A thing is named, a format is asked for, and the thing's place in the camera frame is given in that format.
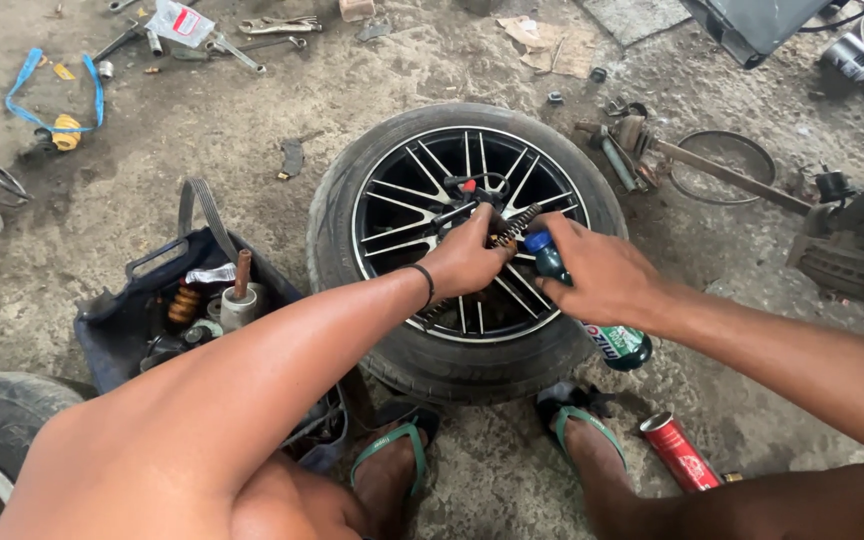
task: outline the hand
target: hand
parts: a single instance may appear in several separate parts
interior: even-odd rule
[[[573,286],[553,277],[535,284],[566,315],[599,326],[647,326],[666,295],[666,281],[628,240],[607,236],[560,212],[539,215],[530,231],[547,229]]]
[[[432,302],[486,289],[502,266],[516,254],[512,248],[486,249],[493,212],[491,204],[479,204],[468,221],[450,230],[441,243],[418,262],[435,283]]]

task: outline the green bottle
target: green bottle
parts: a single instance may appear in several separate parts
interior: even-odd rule
[[[535,256],[539,276],[554,278],[572,286],[572,276],[562,264],[559,251],[548,230],[525,236],[525,249]],[[597,326],[576,321],[585,335],[598,346],[606,366],[618,371],[639,369],[652,357],[652,340],[645,332],[629,326]]]

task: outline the red spray can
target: red spray can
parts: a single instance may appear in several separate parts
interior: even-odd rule
[[[682,491],[692,493],[722,485],[709,461],[695,448],[671,412],[659,412],[638,428],[672,472]]]

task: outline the flip-flop strap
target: flip-flop strap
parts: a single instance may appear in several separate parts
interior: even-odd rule
[[[385,435],[375,439],[373,443],[362,450],[362,453],[355,459],[355,464],[352,465],[352,486],[355,486],[355,469],[358,468],[363,461],[375,454],[379,450],[388,446],[392,441],[409,436],[412,439],[412,450],[415,455],[415,483],[412,484],[412,491],[409,492],[409,497],[412,497],[419,491],[419,485],[423,481],[423,475],[426,473],[426,450],[423,448],[423,439],[419,436],[419,430],[416,429],[415,422],[418,417],[412,419],[412,422],[402,423],[399,427],[389,431]]]
[[[608,442],[612,443],[612,446],[614,446],[618,451],[618,456],[622,459],[622,467],[625,468],[626,472],[629,472],[629,465],[625,462],[625,452],[622,451],[622,447],[619,446],[618,439],[612,433],[612,430],[606,427],[605,423],[599,421],[599,419],[595,418],[592,414],[572,405],[562,407],[561,410],[558,411],[558,419],[555,422],[555,435],[558,436],[558,444],[563,450],[566,449],[566,421],[569,420],[570,416],[590,423],[596,430],[602,432],[602,435],[606,436]]]

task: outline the person's arm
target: person's arm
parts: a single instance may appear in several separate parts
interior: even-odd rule
[[[484,247],[492,212],[480,205],[419,262],[433,302],[485,289],[510,259]],[[423,273],[402,268],[297,301],[80,405],[77,436],[101,432],[172,484],[236,493],[306,411],[428,300]]]
[[[560,214],[537,220],[574,287],[541,278],[561,310],[626,325],[731,367],[864,444],[864,337],[745,307],[662,278],[628,241]]]

